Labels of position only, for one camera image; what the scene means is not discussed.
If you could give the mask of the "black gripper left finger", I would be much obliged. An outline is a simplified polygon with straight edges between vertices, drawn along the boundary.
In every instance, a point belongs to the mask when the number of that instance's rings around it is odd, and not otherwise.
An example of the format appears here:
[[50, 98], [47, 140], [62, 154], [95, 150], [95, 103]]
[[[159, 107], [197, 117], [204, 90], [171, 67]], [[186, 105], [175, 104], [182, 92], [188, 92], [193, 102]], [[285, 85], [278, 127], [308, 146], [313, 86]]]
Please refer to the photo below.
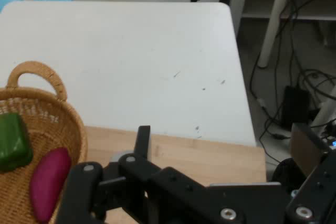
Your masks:
[[57, 213], [57, 223], [104, 223], [109, 210], [122, 208], [138, 223], [209, 223], [204, 186], [148, 160], [151, 128], [140, 126], [130, 154], [102, 167], [74, 166]]

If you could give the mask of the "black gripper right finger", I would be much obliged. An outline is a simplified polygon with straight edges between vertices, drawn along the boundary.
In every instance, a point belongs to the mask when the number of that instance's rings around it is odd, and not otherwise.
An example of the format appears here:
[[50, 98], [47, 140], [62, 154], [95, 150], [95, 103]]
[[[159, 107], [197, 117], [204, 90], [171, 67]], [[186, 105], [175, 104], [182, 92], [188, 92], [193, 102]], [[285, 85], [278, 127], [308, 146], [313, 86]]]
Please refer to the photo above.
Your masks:
[[335, 223], [335, 150], [306, 124], [292, 125], [290, 154], [306, 176], [286, 208], [290, 223]]

